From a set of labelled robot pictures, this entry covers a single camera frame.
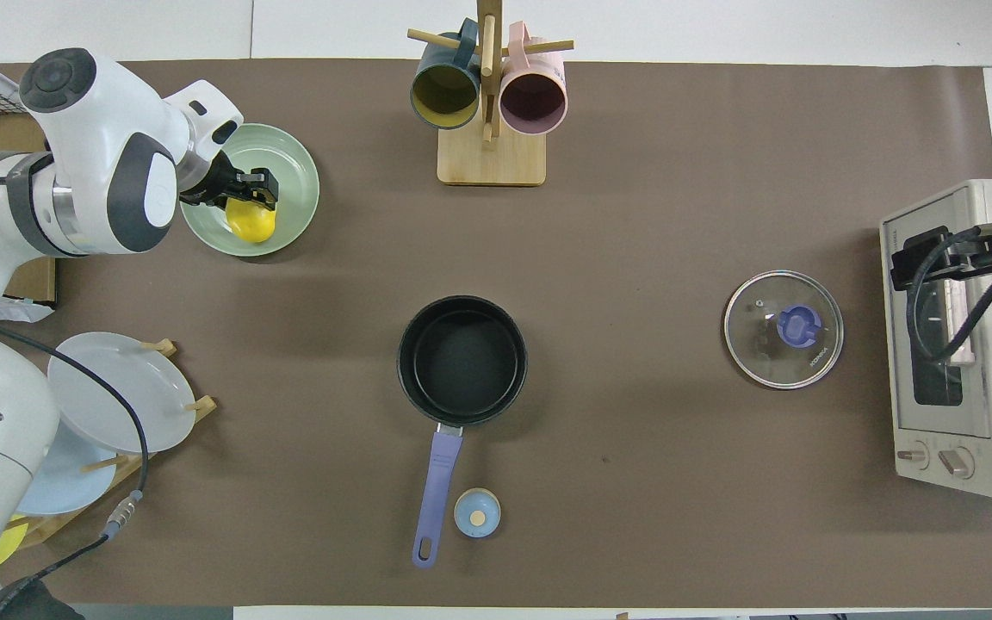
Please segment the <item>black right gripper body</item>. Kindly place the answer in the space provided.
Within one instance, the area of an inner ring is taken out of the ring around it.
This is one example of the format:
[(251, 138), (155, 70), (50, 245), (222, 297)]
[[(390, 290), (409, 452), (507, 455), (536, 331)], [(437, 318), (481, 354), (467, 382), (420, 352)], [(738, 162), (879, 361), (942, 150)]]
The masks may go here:
[(949, 242), (942, 255), (942, 279), (992, 275), (992, 226), (973, 226), (968, 239)]

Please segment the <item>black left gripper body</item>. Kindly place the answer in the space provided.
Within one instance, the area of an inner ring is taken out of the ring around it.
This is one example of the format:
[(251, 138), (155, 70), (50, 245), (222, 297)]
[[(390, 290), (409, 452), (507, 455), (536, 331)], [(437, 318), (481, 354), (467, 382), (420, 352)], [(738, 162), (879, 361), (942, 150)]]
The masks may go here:
[(248, 189), (240, 178), (244, 170), (233, 165), (225, 152), (218, 152), (205, 176), (196, 185), (180, 191), (178, 200), (189, 205), (208, 204), (217, 207), (228, 199), (247, 200)]

